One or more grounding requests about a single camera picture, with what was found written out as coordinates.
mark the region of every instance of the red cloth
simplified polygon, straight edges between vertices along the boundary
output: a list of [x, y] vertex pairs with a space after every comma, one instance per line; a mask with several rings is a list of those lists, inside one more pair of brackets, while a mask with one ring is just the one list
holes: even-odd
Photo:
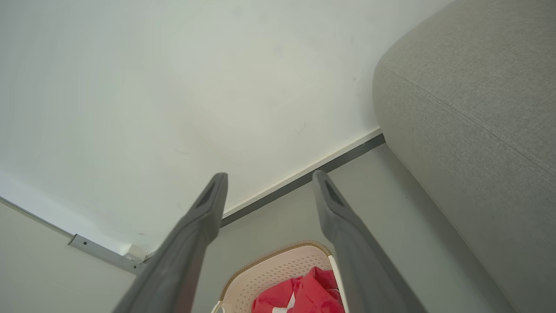
[[316, 266], [305, 276], [263, 291], [253, 301], [251, 313], [272, 313], [274, 308], [287, 308], [292, 295], [295, 303], [287, 313], [344, 313], [334, 273]]

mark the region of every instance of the basket rim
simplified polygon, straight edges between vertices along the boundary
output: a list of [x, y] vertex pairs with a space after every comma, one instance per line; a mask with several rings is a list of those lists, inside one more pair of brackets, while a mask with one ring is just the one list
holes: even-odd
[[234, 281], [234, 279], [239, 276], [241, 273], [245, 272], [248, 268], [251, 268], [259, 263], [262, 263], [270, 258], [273, 258], [277, 255], [280, 255], [284, 252], [287, 252], [289, 250], [293, 250], [293, 249], [297, 249], [300, 247], [304, 247], [304, 246], [313, 246], [316, 247], [318, 249], [320, 249], [321, 251], [324, 252], [324, 254], [326, 254], [327, 257], [330, 257], [332, 255], [332, 253], [330, 252], [330, 250], [328, 250], [328, 248], [326, 248], [326, 246], [318, 241], [314, 241], [314, 240], [305, 240], [305, 241], [298, 241], [295, 243], [291, 243], [288, 244], [286, 246], [283, 246], [281, 248], [279, 248], [278, 250], [274, 250], [270, 253], [267, 253], [263, 256], [261, 256], [260, 258], [248, 263], [247, 265], [244, 265], [243, 267], [241, 267], [239, 270], [237, 270], [231, 277], [230, 279], [228, 279], [228, 282], [226, 283], [226, 286], [224, 286], [224, 289], [222, 290], [222, 293], [220, 294], [220, 301], [224, 301], [224, 296], [226, 295], [226, 291], [228, 291], [228, 288], [230, 287], [230, 285], [232, 284], [232, 281]]

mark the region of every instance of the laundry basket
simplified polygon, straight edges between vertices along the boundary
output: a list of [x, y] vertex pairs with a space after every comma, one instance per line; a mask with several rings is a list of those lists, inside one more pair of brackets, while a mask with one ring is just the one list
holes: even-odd
[[251, 305], [260, 293], [283, 281], [307, 274], [314, 266], [332, 270], [345, 307], [344, 288], [336, 261], [323, 244], [296, 242], [271, 252], [238, 270], [228, 280], [212, 313], [251, 313]]

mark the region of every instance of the white panel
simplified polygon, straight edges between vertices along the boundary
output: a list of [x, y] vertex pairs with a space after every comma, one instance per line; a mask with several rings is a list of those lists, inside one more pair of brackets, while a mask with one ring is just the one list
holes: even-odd
[[152, 251], [214, 173], [235, 208], [377, 127], [376, 62], [449, 1], [2, 1], [0, 194]]

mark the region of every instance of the dark gray baseboard strip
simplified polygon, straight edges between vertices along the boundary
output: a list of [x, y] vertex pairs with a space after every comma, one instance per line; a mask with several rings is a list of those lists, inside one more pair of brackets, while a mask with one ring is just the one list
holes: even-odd
[[[323, 166], [317, 168], [317, 170], [322, 170], [325, 172], [330, 172], [334, 169], [337, 169], [338, 167], [346, 164], [347, 162], [358, 158], [360, 156], [362, 156], [363, 154], [369, 152], [371, 149], [376, 148], [377, 146], [381, 145], [385, 143], [384, 141], [384, 135], [380, 134], [378, 136], [376, 136], [375, 138], [372, 138], [371, 140], [349, 150], [348, 152], [342, 154], [341, 156], [335, 158], [334, 160], [324, 164]], [[307, 173], [303, 176], [301, 176], [300, 178], [297, 178], [296, 180], [294, 180], [293, 182], [285, 185], [284, 187], [276, 190], [275, 192], [261, 198], [260, 200], [257, 200], [251, 204], [249, 204], [248, 206], [246, 206], [245, 208], [237, 211], [236, 213], [224, 218], [222, 220], [222, 225], [220, 227], [224, 227], [242, 217], [244, 217], [245, 215], [254, 212], [257, 209], [260, 209], [261, 207], [271, 203], [272, 201], [282, 197], [285, 194], [288, 194], [292, 191], [294, 191], [295, 189], [298, 189], [299, 187], [305, 185], [306, 183], [311, 181], [311, 177], [312, 177], [312, 172], [311, 173]]]

